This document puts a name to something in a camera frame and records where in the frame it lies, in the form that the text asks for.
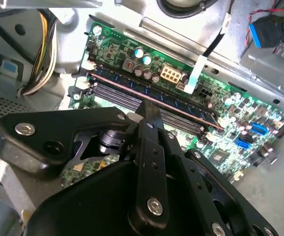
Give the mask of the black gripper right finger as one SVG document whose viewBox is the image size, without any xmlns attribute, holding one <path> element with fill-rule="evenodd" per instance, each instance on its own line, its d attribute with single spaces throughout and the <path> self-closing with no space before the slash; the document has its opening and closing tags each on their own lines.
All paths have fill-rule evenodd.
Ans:
<svg viewBox="0 0 284 236">
<path fill-rule="evenodd" d="M 163 127 L 159 108 L 152 106 L 159 127 L 167 170 L 182 186 L 181 201 L 189 213 L 189 229 L 200 236 L 276 236 L 273 226 L 222 174 L 195 149 L 183 152 Z"/>
</svg>

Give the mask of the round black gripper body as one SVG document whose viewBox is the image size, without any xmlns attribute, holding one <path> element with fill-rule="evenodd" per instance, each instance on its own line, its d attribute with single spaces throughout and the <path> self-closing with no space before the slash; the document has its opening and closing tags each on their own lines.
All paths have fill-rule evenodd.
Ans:
<svg viewBox="0 0 284 236">
<path fill-rule="evenodd" d="M 141 134 L 134 161 L 118 161 L 44 201 L 28 236 L 198 236 L 182 186 L 167 170 L 159 132 Z"/>
</svg>

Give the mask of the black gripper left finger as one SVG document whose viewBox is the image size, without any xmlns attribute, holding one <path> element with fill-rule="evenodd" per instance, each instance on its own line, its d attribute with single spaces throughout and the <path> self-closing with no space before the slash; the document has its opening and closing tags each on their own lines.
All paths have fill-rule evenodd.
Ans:
<svg viewBox="0 0 284 236">
<path fill-rule="evenodd" d="M 90 175 L 134 161 L 140 135 L 159 132 L 152 106 L 142 102 L 131 117 L 115 107 L 2 117 L 0 183 L 14 205 L 32 205 L 33 215 L 44 201 Z M 14 198 L 15 192 L 26 196 Z"/>
</svg>

